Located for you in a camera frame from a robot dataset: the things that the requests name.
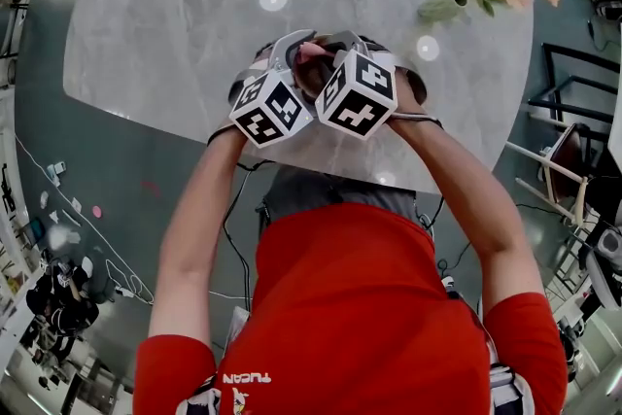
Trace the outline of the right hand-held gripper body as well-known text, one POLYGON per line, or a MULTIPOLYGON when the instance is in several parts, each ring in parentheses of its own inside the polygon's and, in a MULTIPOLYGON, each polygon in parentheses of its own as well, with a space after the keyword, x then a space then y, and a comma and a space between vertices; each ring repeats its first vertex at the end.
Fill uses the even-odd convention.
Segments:
POLYGON ((397 109, 395 72, 349 50, 315 101, 320 122, 367 140, 397 109))

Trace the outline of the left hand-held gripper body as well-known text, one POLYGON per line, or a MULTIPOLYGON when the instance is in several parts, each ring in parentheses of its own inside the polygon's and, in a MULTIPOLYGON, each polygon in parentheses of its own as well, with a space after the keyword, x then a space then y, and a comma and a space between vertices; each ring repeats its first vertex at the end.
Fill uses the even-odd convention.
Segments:
POLYGON ((292 138, 313 121, 302 100, 274 70, 242 88, 229 119, 259 149, 292 138))

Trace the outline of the pink cloth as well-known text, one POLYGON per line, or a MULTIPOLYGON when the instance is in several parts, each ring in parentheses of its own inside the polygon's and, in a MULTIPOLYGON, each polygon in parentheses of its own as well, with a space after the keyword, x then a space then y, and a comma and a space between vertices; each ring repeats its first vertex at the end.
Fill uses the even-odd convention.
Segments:
POLYGON ((334 60, 335 54, 327 51, 316 43, 304 42, 298 48, 295 61, 297 64, 305 64, 319 57, 327 57, 329 60, 334 60))

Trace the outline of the person's left forearm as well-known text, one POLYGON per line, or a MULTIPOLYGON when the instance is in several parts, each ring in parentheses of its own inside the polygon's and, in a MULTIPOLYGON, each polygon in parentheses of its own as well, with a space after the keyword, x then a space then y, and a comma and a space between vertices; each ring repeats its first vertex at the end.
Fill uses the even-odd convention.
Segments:
POLYGON ((233 127, 194 167, 160 252, 149 336, 181 335, 208 345, 209 287, 237 161, 247 137, 233 127))

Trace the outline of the person's right forearm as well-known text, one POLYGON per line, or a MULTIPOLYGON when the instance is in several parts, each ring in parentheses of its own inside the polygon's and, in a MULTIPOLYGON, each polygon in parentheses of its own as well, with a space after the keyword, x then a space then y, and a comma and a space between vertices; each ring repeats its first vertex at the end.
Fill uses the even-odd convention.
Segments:
POLYGON ((395 120, 390 127, 425 163, 477 254, 484 311, 518 294, 543 295, 521 216, 491 171, 430 120, 395 120))

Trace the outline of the pale green vase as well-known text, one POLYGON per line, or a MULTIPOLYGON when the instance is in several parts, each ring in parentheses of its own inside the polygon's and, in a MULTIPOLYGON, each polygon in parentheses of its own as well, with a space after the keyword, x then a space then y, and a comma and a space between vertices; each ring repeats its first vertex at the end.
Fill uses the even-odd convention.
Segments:
POLYGON ((418 8, 418 16, 426 23, 448 21, 457 17, 467 0, 425 0, 418 8))

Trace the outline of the grey marble table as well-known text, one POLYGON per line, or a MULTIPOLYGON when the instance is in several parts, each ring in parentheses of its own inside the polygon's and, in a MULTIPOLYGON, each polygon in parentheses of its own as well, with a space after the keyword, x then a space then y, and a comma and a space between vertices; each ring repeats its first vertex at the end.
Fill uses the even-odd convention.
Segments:
POLYGON ((469 2, 427 24, 425 0, 77 0, 65 92, 88 105, 204 142, 225 119, 238 73, 268 43, 302 28, 352 30, 412 61, 426 109, 494 166, 525 89, 534 11, 469 2))

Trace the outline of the person's red shirt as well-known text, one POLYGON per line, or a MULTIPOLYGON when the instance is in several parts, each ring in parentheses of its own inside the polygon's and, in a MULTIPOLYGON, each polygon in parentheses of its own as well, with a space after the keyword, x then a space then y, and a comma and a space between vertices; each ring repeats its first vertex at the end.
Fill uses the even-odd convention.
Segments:
POLYGON ((253 311, 224 357, 190 338, 139 348, 134 415, 197 401, 219 415, 489 415, 490 358, 521 375, 536 415, 560 415, 567 369, 547 299, 478 321, 437 275, 428 235, 389 211, 337 204, 264 232, 253 311))

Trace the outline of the wooden chair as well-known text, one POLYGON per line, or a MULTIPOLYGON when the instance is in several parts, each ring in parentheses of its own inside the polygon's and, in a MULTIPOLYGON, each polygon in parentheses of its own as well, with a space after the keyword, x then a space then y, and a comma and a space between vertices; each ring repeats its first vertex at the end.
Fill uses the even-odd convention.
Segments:
POLYGON ((516 177, 515 182, 567 218, 573 225, 583 227, 588 175, 579 133, 580 126, 578 123, 566 124, 563 121, 539 118, 535 115, 531 115, 531 118, 550 124, 561 132, 552 146, 538 153, 510 141, 505 143, 511 151, 539 164, 545 190, 532 186, 520 177, 516 177))

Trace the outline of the scattered small white items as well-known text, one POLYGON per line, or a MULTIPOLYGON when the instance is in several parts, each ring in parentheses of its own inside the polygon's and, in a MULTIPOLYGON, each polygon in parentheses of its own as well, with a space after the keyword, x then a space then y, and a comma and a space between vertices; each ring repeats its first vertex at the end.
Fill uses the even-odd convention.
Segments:
POLYGON ((61 213, 73 225, 80 227, 82 223, 79 217, 82 215, 82 204, 76 197, 69 199, 61 190, 60 176, 66 171, 66 165, 63 161, 51 163, 44 168, 47 178, 50 180, 60 197, 68 203, 70 208, 62 208, 61 213))

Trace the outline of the white table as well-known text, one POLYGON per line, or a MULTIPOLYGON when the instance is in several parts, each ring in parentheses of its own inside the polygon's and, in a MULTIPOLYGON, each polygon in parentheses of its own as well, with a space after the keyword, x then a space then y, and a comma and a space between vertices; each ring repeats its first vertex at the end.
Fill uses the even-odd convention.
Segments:
POLYGON ((620 163, 619 168, 622 170, 622 30, 620 41, 620 71, 618 78, 618 89, 613 114, 613 122, 611 125, 607 147, 611 156, 620 163))

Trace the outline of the black metal frame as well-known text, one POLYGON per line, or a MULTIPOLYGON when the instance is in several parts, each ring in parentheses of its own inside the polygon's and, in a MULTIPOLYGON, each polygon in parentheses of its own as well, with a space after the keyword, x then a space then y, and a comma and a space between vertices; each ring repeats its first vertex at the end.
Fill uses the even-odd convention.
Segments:
POLYGON ((528 104, 550 111, 551 117, 561 121, 564 113, 572 114, 578 117, 599 121, 606 124, 613 124, 614 115, 592 109, 582 108, 579 106, 565 104, 562 101, 561 93, 567 87, 573 84, 587 86, 604 92, 607 95, 617 96, 618 90, 613 86, 597 82, 592 79, 570 74, 560 83, 556 80, 556 68, 554 64, 554 55, 569 57, 578 62, 587 63, 592 66, 607 70, 614 74, 620 75, 620 64, 601 56, 582 52, 579 50, 566 48, 559 45, 543 43, 541 45, 544 57, 544 69, 547 87, 528 99, 528 104))

